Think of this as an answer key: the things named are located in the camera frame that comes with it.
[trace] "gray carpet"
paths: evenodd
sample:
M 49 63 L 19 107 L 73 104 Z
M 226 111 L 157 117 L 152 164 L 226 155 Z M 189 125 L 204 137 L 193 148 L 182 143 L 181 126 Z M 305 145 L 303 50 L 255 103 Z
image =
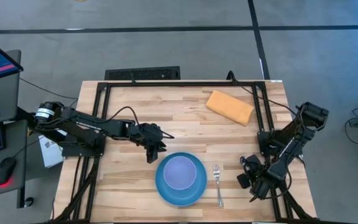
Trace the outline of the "gray carpet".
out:
M 252 24 L 242 0 L 18 1 L 0 0 L 0 29 Z M 261 26 L 358 25 L 358 1 L 255 0 L 255 8 Z M 271 79 L 284 81 L 290 106 L 311 101 L 330 111 L 326 128 L 304 149 L 318 216 L 358 223 L 358 146 L 344 134 L 358 107 L 358 30 L 261 35 Z M 262 78 L 252 31 L 0 34 L 0 47 L 22 50 L 22 78 L 67 96 L 78 96 L 83 80 L 102 80 L 105 69 L 178 65 L 182 79 L 220 79 L 228 70 L 238 79 Z M 71 103 L 21 82 L 23 109 L 34 111 L 47 100 Z M 349 135 L 358 141 L 358 128 Z M 42 163 L 39 146 L 28 152 L 34 169 L 26 194 L 35 203 L 18 210 L 15 192 L 0 195 L 0 223 L 50 217 L 60 167 L 36 166 Z

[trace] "wooden tabletop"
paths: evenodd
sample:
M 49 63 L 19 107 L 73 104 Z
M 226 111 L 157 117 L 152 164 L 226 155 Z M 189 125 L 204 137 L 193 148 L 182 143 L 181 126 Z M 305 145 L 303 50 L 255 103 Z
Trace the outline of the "wooden tabletop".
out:
M 96 81 L 83 82 L 78 111 L 92 113 L 97 84 Z M 288 105 L 282 82 L 266 81 L 266 86 L 270 100 Z M 136 147 L 128 141 L 108 139 L 105 154 L 99 165 L 91 222 L 275 220 L 272 201 L 255 200 L 250 203 L 252 196 L 249 189 L 242 189 L 236 179 L 237 175 L 243 172 L 239 158 L 251 154 L 259 155 L 256 137 L 259 129 L 255 111 L 251 114 L 246 127 L 234 123 L 205 107 L 213 90 L 222 91 L 254 105 L 252 95 L 236 86 L 112 88 L 107 117 L 123 106 L 131 106 L 137 113 L 140 123 L 156 123 L 162 130 L 174 135 L 175 139 L 164 139 L 168 151 L 159 153 L 158 160 L 152 164 L 146 163 L 145 150 L 142 147 Z M 103 100 L 98 110 L 99 117 L 102 106 Z M 265 127 L 268 127 L 262 100 L 260 106 Z M 276 128 L 283 128 L 291 121 L 291 115 L 285 108 L 272 103 L 270 107 Z M 130 110 L 123 110 L 116 119 L 134 118 Z M 158 164 L 174 152 L 194 154 L 207 170 L 208 187 L 202 198 L 189 207 L 174 207 L 168 204 L 155 188 L 154 177 Z M 73 157 L 63 163 L 55 197 L 55 214 L 60 214 L 70 201 L 76 162 L 77 158 Z M 218 207 L 216 182 L 213 178 L 215 164 L 221 168 L 220 185 L 224 208 Z M 289 169 L 293 177 L 290 192 L 307 213 L 316 216 L 302 163 L 294 160 Z M 81 204 L 80 218 L 85 215 L 84 202 L 86 200 Z M 279 203 L 281 214 L 285 217 L 282 198 L 279 199 Z

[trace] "silver fork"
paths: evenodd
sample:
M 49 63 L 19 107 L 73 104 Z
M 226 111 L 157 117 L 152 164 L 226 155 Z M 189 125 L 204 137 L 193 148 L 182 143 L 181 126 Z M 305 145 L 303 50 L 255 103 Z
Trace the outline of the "silver fork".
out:
M 215 165 L 214 166 L 214 177 L 216 179 L 216 185 L 218 186 L 218 203 L 219 203 L 219 207 L 223 207 L 223 200 L 221 197 L 221 189 L 219 188 L 219 176 L 220 176 L 221 171 L 219 170 L 219 166 Z

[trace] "blue plate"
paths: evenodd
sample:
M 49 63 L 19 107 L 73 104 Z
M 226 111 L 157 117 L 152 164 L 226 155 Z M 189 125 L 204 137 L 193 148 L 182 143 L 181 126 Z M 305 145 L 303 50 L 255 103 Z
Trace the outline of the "blue plate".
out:
M 184 190 L 175 190 L 171 188 L 165 181 L 163 171 L 167 162 L 176 157 L 176 156 L 184 156 L 189 158 L 194 165 L 196 166 L 196 179 L 194 183 Z M 155 185 L 157 186 L 158 193 L 161 197 L 167 201 L 168 203 L 174 206 L 189 206 L 198 201 L 203 195 L 206 185 L 207 185 L 207 177 L 204 165 L 201 163 L 197 157 L 185 153 L 185 152 L 177 152 L 167 156 L 162 160 L 160 165 L 158 165 L 157 171 L 155 173 Z

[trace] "computer mouse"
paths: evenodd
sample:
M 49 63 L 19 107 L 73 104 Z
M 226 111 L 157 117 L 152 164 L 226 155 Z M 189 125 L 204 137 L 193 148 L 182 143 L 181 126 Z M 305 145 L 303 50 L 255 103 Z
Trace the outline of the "computer mouse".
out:
M 7 157 L 0 163 L 0 185 L 5 184 L 11 177 L 16 166 L 14 157 Z

